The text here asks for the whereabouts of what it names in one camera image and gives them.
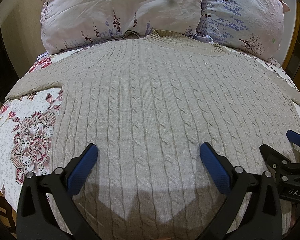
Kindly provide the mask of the beige cable knit sweater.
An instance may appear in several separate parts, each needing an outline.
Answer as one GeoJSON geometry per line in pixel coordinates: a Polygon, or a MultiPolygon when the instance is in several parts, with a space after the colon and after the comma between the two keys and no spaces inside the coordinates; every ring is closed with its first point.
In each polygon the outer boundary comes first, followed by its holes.
{"type": "Polygon", "coordinates": [[[293,162],[300,93],[258,60],[168,31],[109,41],[21,78],[17,98],[61,87],[51,167],[93,143],[97,165],[75,198],[103,239],[195,239],[224,201],[199,157],[203,142],[261,174],[259,147],[293,162]]]}

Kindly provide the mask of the floral bed sheet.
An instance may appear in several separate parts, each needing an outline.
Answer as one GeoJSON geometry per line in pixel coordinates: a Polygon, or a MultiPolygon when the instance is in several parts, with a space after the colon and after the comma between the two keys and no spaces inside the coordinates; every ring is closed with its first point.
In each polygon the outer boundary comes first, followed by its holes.
{"type": "Polygon", "coordinates": [[[16,210],[25,176],[50,173],[52,137],[63,89],[9,93],[0,108],[0,191],[16,210]]]}

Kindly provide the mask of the right floral pillow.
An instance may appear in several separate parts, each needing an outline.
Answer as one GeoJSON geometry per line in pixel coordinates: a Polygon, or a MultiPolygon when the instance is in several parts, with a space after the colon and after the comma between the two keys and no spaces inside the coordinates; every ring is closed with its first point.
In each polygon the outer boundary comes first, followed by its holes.
{"type": "Polygon", "coordinates": [[[282,0],[202,0],[194,38],[268,60],[280,48],[288,11],[282,0]]]}

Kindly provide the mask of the floral pillow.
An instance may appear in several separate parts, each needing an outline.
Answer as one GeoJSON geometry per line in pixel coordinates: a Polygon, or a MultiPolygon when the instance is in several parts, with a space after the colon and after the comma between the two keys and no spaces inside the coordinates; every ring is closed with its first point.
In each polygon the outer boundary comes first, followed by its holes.
{"type": "Polygon", "coordinates": [[[47,53],[121,38],[154,29],[192,36],[201,0],[43,0],[41,39],[47,53]]]}
{"type": "Polygon", "coordinates": [[[280,48],[288,11],[282,0],[202,0],[194,38],[268,60],[280,48]]]}

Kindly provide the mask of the left floral pillow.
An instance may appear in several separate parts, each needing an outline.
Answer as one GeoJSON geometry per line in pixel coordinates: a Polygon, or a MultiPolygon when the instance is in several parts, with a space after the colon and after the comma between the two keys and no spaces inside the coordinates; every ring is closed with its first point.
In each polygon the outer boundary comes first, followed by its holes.
{"type": "Polygon", "coordinates": [[[47,53],[121,38],[154,29],[192,36],[201,0],[43,0],[41,39],[47,53]]]}

